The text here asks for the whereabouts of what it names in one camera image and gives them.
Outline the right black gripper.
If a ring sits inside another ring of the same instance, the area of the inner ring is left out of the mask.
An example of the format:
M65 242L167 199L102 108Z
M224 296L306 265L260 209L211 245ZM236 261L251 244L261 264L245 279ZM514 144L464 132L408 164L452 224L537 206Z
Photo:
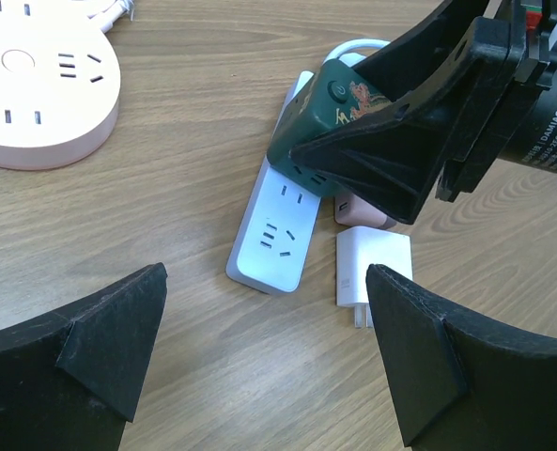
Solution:
M473 192L512 147L553 77L551 1L499 6L496 18L506 21L509 35L493 79L481 75L475 84L471 63L444 62L486 8L486 1L443 1L356 64L354 71L389 104L297 145L290 152L294 162L408 225L438 176L440 200Z

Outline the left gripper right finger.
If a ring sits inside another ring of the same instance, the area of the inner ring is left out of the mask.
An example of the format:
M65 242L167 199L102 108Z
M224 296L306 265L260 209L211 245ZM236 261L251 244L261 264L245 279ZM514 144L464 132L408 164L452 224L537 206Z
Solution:
M366 273L403 444L557 450L557 338L497 321L384 265Z

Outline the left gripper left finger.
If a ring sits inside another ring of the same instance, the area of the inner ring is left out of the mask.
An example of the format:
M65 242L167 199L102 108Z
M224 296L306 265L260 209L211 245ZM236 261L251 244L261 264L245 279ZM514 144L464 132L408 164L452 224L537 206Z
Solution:
M147 265L0 330L0 450L117 450L133 422L164 310Z

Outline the dark green cube socket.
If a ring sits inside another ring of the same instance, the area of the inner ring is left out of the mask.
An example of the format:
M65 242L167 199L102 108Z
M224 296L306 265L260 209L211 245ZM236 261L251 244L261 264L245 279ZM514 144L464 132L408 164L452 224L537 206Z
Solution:
M287 104L271 138L268 162L307 191L320 197L334 196L341 191L339 185L293 163L289 151L389 103L352 67L339 59L331 59Z

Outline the blue power strip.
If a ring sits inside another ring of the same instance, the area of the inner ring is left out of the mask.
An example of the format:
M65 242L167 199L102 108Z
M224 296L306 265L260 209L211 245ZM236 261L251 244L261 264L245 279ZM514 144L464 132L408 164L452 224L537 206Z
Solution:
M227 260L229 278L277 295L297 289L320 198L263 160Z

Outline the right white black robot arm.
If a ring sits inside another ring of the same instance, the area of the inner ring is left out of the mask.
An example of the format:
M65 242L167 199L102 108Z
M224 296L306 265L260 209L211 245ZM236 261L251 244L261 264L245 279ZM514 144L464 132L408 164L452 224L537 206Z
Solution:
M355 70L384 108L291 150L398 222L497 159L557 174L557 1L444 1Z

